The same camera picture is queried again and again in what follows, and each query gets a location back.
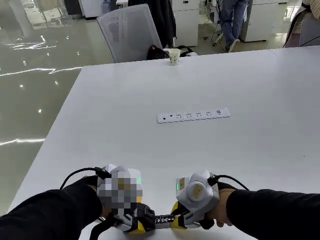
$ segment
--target shoe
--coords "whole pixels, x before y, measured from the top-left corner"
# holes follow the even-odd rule
[[[237,51],[237,48],[239,46],[240,40],[236,39],[233,41],[233,43],[231,44],[228,53],[234,53]]]

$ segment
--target white cabinet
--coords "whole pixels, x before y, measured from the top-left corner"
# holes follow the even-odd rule
[[[252,5],[249,19],[243,24],[241,39],[244,42],[267,40],[272,33],[277,6],[278,3]]]
[[[199,0],[172,0],[176,24],[175,46],[198,44]]]
[[[102,4],[104,0],[79,0],[82,15],[86,18],[96,18],[103,14]]]

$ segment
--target sleeve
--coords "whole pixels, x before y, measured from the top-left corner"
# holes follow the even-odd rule
[[[320,194],[236,190],[226,212],[234,226],[259,240],[314,239],[320,234]]]
[[[77,240],[102,212],[96,192],[85,184],[37,194],[0,217],[1,240]]]

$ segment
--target paper cup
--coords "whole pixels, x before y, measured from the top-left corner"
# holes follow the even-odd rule
[[[170,65],[178,65],[181,50],[178,48],[169,49]]]

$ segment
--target black bag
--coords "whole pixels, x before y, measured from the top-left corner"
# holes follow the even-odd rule
[[[197,55],[191,48],[186,46],[178,46],[177,49],[181,50],[180,57],[189,57],[191,55]],[[149,50],[148,54],[146,56],[147,60],[155,60],[155,59],[168,59],[169,54],[163,51],[161,48],[158,48],[155,45],[152,45]]]
[[[161,48],[158,48],[155,45],[152,45],[149,50],[148,54],[146,56],[147,60],[155,60],[155,59],[167,59],[169,58],[169,55],[163,51]]]
[[[191,53],[194,53],[194,55],[197,55],[196,52],[193,51],[190,47],[187,47],[187,46],[184,46],[184,45],[178,46],[177,49],[181,50],[181,53],[180,53],[180,57],[181,58],[188,57],[187,55],[191,54]]]

